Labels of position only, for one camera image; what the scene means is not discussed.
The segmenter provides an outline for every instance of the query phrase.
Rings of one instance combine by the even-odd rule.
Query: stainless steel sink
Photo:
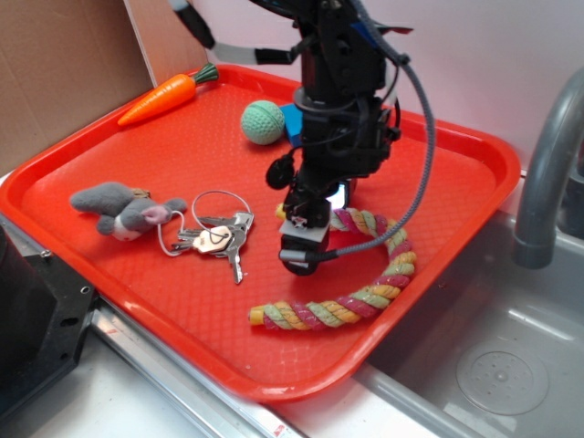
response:
[[[580,437],[584,245],[559,235],[550,266],[524,269],[511,261],[513,224],[498,213],[368,363],[389,377],[386,392],[405,387],[402,399],[454,425],[446,435],[458,424],[489,437]]]

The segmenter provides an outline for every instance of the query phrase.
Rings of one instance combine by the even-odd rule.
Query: key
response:
[[[239,249],[244,245],[245,240],[247,240],[247,232],[252,226],[254,215],[248,212],[237,212],[233,218],[225,219],[225,221],[233,223],[228,225],[233,234],[233,238],[224,250],[216,251],[213,255],[216,257],[227,257],[234,272],[234,281],[238,285],[244,279]]]
[[[213,253],[215,257],[227,257],[229,264],[234,271],[234,281],[238,285],[244,279],[244,272],[241,268],[241,256],[239,248],[245,243],[247,233],[243,227],[232,225],[231,232],[233,238],[227,245],[227,248]]]
[[[213,226],[232,225],[238,226],[240,228],[243,227],[247,233],[254,221],[254,215],[249,212],[235,212],[232,217],[200,217],[199,221],[201,221],[203,224],[209,224]]]
[[[232,240],[233,233],[228,226],[216,226],[210,230],[183,230],[179,233],[181,242],[172,244],[174,252],[196,249],[201,254],[222,251]]]

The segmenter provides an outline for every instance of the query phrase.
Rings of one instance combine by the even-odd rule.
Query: stuffed bunny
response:
[[[166,224],[172,211],[186,210],[186,202],[181,198],[155,203],[148,195],[137,195],[120,182],[105,182],[82,190],[73,194],[70,202],[80,212],[99,214],[98,232],[121,241],[134,240],[154,226]]]

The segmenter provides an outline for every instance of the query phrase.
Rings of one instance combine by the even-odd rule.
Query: orange plastic tray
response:
[[[422,296],[466,242],[513,190],[519,163],[507,144],[446,123],[422,205],[406,225],[417,273],[375,319],[321,332],[250,327],[249,308],[281,299],[334,299],[358,290],[387,265],[382,248],[322,264],[312,276],[290,274],[277,258],[275,209],[284,192],[265,184],[269,164],[289,148],[248,142],[239,128],[247,104],[291,102],[294,81],[240,67],[156,119],[121,129],[126,105],[51,147],[12,173],[0,188],[0,209],[43,246],[91,281],[100,294],[227,389],[260,402],[293,400],[349,376]],[[404,114],[403,139],[379,172],[361,180],[353,206],[400,218],[410,205],[425,154],[423,119]],[[195,252],[166,256],[155,232],[122,243],[95,230],[97,216],[70,207],[72,193],[105,181],[151,191],[156,201],[188,203],[204,191],[244,197],[255,222],[242,249],[244,281],[236,285],[225,259]],[[201,215],[241,208],[223,196],[203,198]],[[164,226],[170,244],[179,221]],[[187,226],[194,227],[187,216]],[[331,235],[331,247],[355,236]]]

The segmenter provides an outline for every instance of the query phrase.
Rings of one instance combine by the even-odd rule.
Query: green ball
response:
[[[273,143],[284,131],[284,113],[274,102],[256,100],[245,108],[241,129],[253,143]]]

